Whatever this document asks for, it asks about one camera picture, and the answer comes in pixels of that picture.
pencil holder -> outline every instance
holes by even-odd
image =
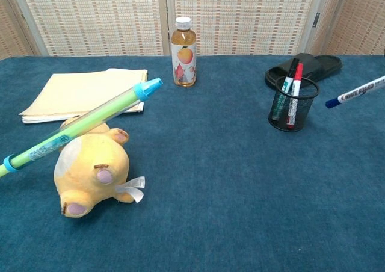
[[[282,91],[285,76],[276,81],[276,94],[269,114],[270,124],[285,132],[303,129],[314,98],[319,94],[318,84],[308,78],[301,79],[300,93],[292,96]]]

woven screen panel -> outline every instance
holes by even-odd
[[[20,27],[12,20],[6,0],[0,0],[0,60],[13,56],[30,55],[31,50],[21,41]]]
[[[326,52],[384,54],[385,0],[345,0]]]
[[[26,0],[49,55],[162,55],[158,0]]]
[[[311,42],[307,44],[307,50],[313,55],[320,54],[325,45],[325,35],[330,31],[334,14],[340,0],[325,0],[322,11],[317,22],[315,34]]]
[[[192,18],[197,53],[295,54],[312,0],[175,0]]]

table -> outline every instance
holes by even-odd
[[[0,178],[1,271],[383,271],[384,90],[325,101],[385,74],[382,56],[341,56],[305,127],[273,128],[263,74],[288,56],[198,57],[192,88],[170,57],[16,57],[0,61],[0,158],[61,122],[18,115],[52,73],[148,69],[164,85],[142,114],[108,122],[130,135],[129,178],[144,198],[60,214],[54,152]]]

yellow plush toy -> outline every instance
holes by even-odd
[[[142,199],[143,193],[136,188],[144,188],[144,177],[126,182],[129,159],[122,145],[128,139],[125,131],[110,129],[104,123],[62,149],[54,181],[63,215],[82,217],[110,197],[125,203]]]

bottle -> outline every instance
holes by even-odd
[[[191,19],[186,16],[175,20],[176,31],[171,37],[174,83],[190,87],[197,79],[196,34],[191,30]]]

